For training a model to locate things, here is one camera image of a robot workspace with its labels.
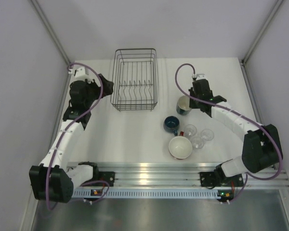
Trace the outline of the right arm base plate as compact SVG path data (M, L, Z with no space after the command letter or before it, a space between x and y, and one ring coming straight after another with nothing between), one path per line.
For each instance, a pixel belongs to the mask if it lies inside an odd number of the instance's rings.
M213 172L200 172L200 184L207 189L214 189L220 186L220 182L217 180Z

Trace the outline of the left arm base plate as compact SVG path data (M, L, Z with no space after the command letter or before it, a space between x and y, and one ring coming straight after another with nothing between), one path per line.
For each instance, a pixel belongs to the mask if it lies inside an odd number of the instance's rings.
M100 171L97 179L106 181L110 187L113 187L115 182L115 175L116 173L114 171Z

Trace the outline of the red cup white inside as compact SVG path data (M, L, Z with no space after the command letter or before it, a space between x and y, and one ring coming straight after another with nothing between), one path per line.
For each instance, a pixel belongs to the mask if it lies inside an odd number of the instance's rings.
M178 134L170 140L168 150L172 157L183 160L190 157L193 152L193 145L188 138Z

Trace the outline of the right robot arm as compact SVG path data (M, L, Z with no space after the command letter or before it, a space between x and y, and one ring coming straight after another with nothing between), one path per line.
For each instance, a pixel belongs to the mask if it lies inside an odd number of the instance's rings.
M282 162L279 134L274 125L264 126L231 109L224 97L213 95L206 78L194 78L192 84L189 89L190 108L199 109L219 121L243 142L241 155L215 168L214 177L218 184L225 186L234 176L257 173Z

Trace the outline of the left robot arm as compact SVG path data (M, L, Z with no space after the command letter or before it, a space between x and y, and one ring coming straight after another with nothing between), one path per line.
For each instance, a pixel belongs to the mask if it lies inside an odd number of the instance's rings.
M99 97L113 93L113 82L102 74L98 76L102 81L101 87L88 78L77 79L70 84L69 105L59 133L41 163L29 170L31 187L37 200L67 203L74 189L85 182L94 186L100 181L98 166L93 162L81 162L74 169L66 170L72 151L90 120L89 108Z

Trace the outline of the dark green mug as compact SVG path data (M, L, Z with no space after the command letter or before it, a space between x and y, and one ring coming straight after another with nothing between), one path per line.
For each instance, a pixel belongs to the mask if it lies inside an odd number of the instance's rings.
M190 98L187 96L181 96L178 99L177 104L176 104L176 112L179 115L185 116L190 113L191 108L189 107L189 100Z

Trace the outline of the wire dish rack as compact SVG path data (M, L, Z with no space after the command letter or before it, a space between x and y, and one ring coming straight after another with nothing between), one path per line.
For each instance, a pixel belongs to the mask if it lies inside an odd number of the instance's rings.
M117 49L113 62L114 93L118 111L152 111L158 103L158 63L154 48Z

